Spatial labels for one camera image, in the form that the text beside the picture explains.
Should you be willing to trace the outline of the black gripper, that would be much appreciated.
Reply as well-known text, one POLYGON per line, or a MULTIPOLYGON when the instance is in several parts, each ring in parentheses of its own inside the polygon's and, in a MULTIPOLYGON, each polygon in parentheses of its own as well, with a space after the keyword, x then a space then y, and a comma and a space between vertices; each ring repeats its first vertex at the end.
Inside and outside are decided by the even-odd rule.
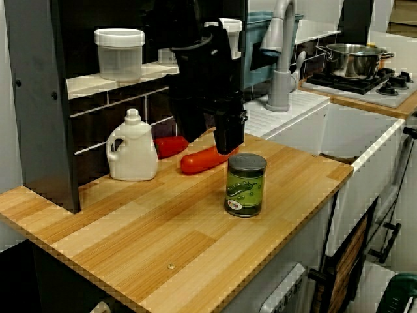
POLYGON ((233 85, 234 65, 224 28, 184 28, 169 36, 179 74, 169 80, 171 112, 180 133, 191 143, 215 118, 214 139, 227 155, 244 141, 248 119, 242 93, 233 85))

